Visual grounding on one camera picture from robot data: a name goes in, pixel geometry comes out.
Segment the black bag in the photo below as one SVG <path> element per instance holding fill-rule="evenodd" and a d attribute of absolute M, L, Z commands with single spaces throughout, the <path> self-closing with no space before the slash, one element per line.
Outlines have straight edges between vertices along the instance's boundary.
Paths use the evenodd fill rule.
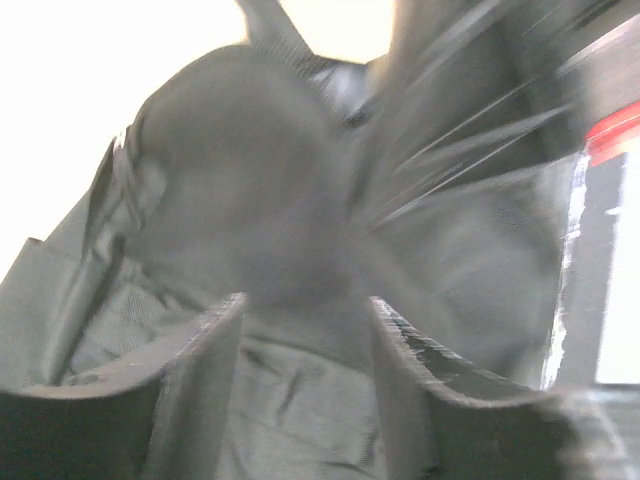
<path fill-rule="evenodd" d="M 635 478 L 640 392 L 593 385 L 563 263 L 587 128 L 640 98 L 590 103 L 574 40 L 634 2 L 398 1 L 371 65 L 238 2 L 250 44 L 0 286 L 0 477 Z"/>

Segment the bag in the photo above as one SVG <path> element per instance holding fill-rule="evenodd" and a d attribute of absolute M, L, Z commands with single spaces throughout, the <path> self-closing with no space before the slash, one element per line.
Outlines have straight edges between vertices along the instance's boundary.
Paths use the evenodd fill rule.
<path fill-rule="evenodd" d="M 634 478 L 599 332 L 554 364 L 582 139 L 640 97 L 577 88 L 588 5 L 399 1 L 353 65 L 239 3 L 0 286 L 1 477 Z"/>

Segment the black backpack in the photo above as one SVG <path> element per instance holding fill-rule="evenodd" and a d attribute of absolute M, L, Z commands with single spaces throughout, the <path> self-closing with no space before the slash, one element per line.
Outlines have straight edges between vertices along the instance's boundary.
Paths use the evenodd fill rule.
<path fill-rule="evenodd" d="M 594 379 L 640 95 L 587 75 L 635 2 L 401 0 L 369 65 L 238 3 L 0 287 L 1 478 L 635 478 Z"/>

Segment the backpack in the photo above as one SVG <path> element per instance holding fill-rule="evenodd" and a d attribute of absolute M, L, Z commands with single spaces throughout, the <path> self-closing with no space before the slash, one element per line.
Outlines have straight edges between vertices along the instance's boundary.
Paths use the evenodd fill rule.
<path fill-rule="evenodd" d="M 637 7 L 401 0 L 355 65 L 238 3 L 0 286 L 2 478 L 635 478 L 594 379 L 640 95 L 574 40 Z"/>

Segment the side pocket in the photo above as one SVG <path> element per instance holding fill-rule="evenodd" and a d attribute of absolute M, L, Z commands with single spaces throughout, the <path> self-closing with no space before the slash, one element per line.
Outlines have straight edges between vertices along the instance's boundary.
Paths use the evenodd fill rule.
<path fill-rule="evenodd" d="M 34 366 L 49 341 L 48 325 L 58 311 L 77 263 L 28 239 L 0 284 L 0 387 L 37 383 Z"/>

